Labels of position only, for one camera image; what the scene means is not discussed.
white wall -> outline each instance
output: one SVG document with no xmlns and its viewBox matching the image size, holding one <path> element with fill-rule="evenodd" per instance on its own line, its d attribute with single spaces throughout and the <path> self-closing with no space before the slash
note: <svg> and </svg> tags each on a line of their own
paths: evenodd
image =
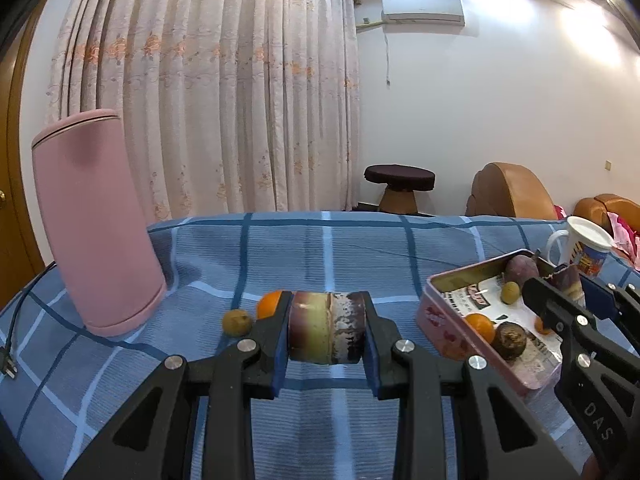
<svg viewBox="0 0 640 480">
<path fill-rule="evenodd" d="M 356 21 L 380 19 L 362 0 Z M 568 212 L 585 196 L 640 202 L 638 54 L 591 9 L 548 0 L 463 0 L 467 25 L 387 25 L 358 33 L 361 174 L 397 163 L 436 173 L 418 208 L 464 214 L 475 173 L 523 164 Z M 604 170 L 605 160 L 612 170 Z M 383 186 L 362 179 L 360 201 Z"/>
<path fill-rule="evenodd" d="M 20 102 L 20 166 L 31 225 L 45 264 L 53 260 L 42 225 L 33 181 L 31 141 L 45 126 L 51 79 L 51 58 L 57 47 L 57 37 L 71 0 L 47 0 L 31 43 L 22 85 Z"/>
</svg>

round stool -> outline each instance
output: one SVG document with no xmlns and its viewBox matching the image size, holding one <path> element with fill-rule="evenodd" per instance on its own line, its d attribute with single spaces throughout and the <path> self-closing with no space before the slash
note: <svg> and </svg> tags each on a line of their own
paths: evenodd
<svg viewBox="0 0 640 480">
<path fill-rule="evenodd" d="M 397 215 L 416 214 L 418 206 L 414 191 L 431 191 L 436 182 L 433 171 L 399 164 L 369 166 L 364 171 L 364 178 L 376 184 L 386 184 L 378 209 Z"/>
</svg>

brown cushion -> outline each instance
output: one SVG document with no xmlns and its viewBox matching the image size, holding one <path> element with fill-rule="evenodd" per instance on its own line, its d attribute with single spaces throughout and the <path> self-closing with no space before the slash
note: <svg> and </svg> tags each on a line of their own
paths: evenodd
<svg viewBox="0 0 640 480">
<path fill-rule="evenodd" d="M 554 203 L 536 175 L 508 162 L 491 162 L 476 173 L 466 214 L 558 219 Z"/>
<path fill-rule="evenodd" d="M 607 215 L 607 208 L 599 200 L 594 198 L 583 198 L 575 205 L 574 216 L 590 220 L 613 236 L 613 229 L 611 228 L 611 222 Z"/>
<path fill-rule="evenodd" d="M 635 232 L 640 231 L 640 205 L 633 200 L 608 193 L 598 195 L 595 199 L 602 202 L 610 213 L 622 216 Z"/>
<path fill-rule="evenodd" d="M 364 178 L 376 184 L 389 184 L 395 190 L 431 191 L 436 182 L 433 171 L 399 164 L 369 166 L 364 170 Z"/>
</svg>

bed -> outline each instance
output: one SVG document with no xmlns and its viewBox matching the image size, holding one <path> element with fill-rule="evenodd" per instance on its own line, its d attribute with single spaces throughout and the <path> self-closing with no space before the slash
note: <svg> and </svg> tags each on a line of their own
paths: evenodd
<svg viewBox="0 0 640 480">
<path fill-rule="evenodd" d="M 368 290 L 378 312 L 393 319 L 402 336 L 433 350 L 414 321 L 428 276 L 519 248 L 542 248 L 562 227 L 561 221 L 367 212 L 155 224 L 149 232 L 168 293 L 154 316 L 118 338 L 92 335 L 52 270 L 20 313 L 14 341 L 19 373 L 15 381 L 0 376 L 0 413 L 42 478 L 60 480 L 161 360 L 170 354 L 196 360 L 233 341 L 220 325 L 230 308 L 254 313 L 260 297 L 275 289 Z M 615 254 L 600 277 L 640 286 L 640 275 Z M 15 300 L 0 316 L 2 340 L 14 306 Z M 612 324 L 601 323 L 601 329 L 628 347 Z M 453 473 L 450 409 L 443 404 Z M 579 468 L 590 450 L 551 388 L 529 407 Z M 258 479 L 392 477 L 398 404 L 373 399 L 361 364 L 290 362 L 280 397 L 254 400 L 252 412 Z M 204 410 L 199 413 L 192 478 L 199 478 L 202 460 Z"/>
</svg>

pink lid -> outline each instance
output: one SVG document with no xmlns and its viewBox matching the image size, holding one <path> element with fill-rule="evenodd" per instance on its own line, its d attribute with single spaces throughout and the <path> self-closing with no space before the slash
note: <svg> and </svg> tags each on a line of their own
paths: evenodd
<svg viewBox="0 0 640 480">
<path fill-rule="evenodd" d="M 118 113 L 115 110 L 111 110 L 109 108 L 98 108 L 97 110 L 87 110 L 86 112 L 69 115 L 69 117 L 65 117 L 64 119 L 60 119 L 59 121 L 46 126 L 33 139 L 33 142 L 31 143 L 31 149 L 33 149 L 41 140 L 44 140 L 45 137 L 48 137 L 59 130 L 64 130 L 69 126 L 73 126 L 74 124 L 84 123 L 85 121 L 93 121 L 101 118 L 107 119 L 117 117 Z"/>
</svg>

